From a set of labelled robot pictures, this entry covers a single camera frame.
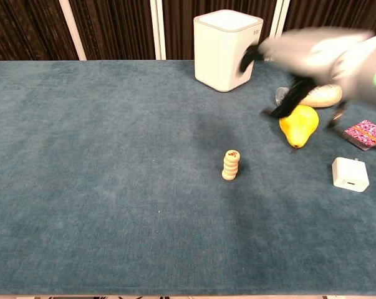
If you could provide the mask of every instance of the white stripe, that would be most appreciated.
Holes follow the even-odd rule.
[[[150,12],[152,14],[153,40],[155,41],[156,59],[161,59],[160,33],[158,31],[157,1],[150,0]]]
[[[60,6],[62,7],[63,15],[69,28],[71,38],[73,39],[75,50],[77,51],[78,58],[80,60],[87,60],[85,56],[84,47],[81,43],[80,34],[78,33],[77,24],[71,10],[69,0],[59,0]]]
[[[281,16],[282,3],[283,3],[283,0],[277,0],[276,1],[275,10],[274,10],[274,17],[272,19],[272,24],[271,24],[271,30],[269,31],[269,38],[270,39],[275,38],[277,24],[278,24],[279,18]]]
[[[277,23],[275,38],[282,35],[283,27],[285,26],[285,20],[287,15],[287,10],[289,9],[290,0],[283,0],[281,15],[279,16],[279,22]]]
[[[164,36],[164,20],[163,20],[163,0],[157,0],[157,18],[158,18],[158,34],[160,36],[160,53],[161,59],[166,59],[165,53],[165,36]]]

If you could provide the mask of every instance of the table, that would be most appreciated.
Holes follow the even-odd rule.
[[[192,61],[0,62],[0,295],[376,294],[376,150],[326,131],[328,108],[292,154],[259,116],[289,82],[269,62],[229,93]],[[366,163],[364,193],[333,187],[338,156]]]

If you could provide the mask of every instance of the brown curtain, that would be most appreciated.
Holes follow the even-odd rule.
[[[376,0],[291,0],[284,31],[338,26],[376,33]]]
[[[87,59],[154,59],[150,0],[70,0]]]
[[[0,60],[73,59],[58,0],[0,0]]]
[[[260,41],[269,35],[276,0],[163,0],[167,59],[193,59],[193,18],[232,9],[264,19]]]

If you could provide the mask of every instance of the white power adapter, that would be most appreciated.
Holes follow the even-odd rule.
[[[369,186],[365,163],[337,157],[332,163],[333,185],[336,187],[363,192]]]

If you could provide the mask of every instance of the pink package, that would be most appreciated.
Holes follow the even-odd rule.
[[[376,145],[376,125],[368,120],[361,121],[345,132],[363,143],[364,146],[360,148],[364,151]]]

